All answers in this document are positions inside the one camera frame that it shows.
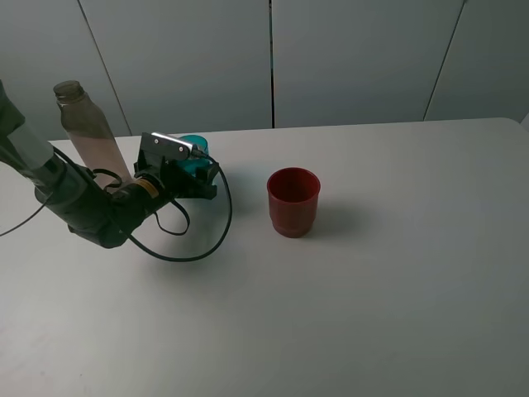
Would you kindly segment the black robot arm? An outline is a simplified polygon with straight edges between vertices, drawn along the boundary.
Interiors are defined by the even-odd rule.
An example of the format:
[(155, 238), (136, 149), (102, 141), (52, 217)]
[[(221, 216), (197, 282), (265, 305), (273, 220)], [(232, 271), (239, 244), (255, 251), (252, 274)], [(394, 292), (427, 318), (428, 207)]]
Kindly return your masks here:
[(103, 111), (79, 82), (54, 88), (60, 118), (83, 163), (62, 159), (1, 94), (1, 161), (35, 186), (36, 199), (69, 230), (104, 248), (122, 245), (179, 199), (214, 199), (218, 164), (192, 141), (145, 133), (130, 172)]

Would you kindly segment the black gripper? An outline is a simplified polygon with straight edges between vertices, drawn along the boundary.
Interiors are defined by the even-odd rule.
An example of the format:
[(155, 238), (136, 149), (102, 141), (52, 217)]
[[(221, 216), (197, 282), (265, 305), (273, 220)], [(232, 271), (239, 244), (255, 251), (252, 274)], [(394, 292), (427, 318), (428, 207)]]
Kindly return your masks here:
[[(178, 167), (178, 161), (162, 160), (150, 163), (138, 153), (134, 184), (142, 187), (153, 199), (214, 199), (215, 184), (193, 184), (191, 174)], [(212, 182), (218, 174), (218, 164), (205, 161), (195, 168), (195, 178)]]

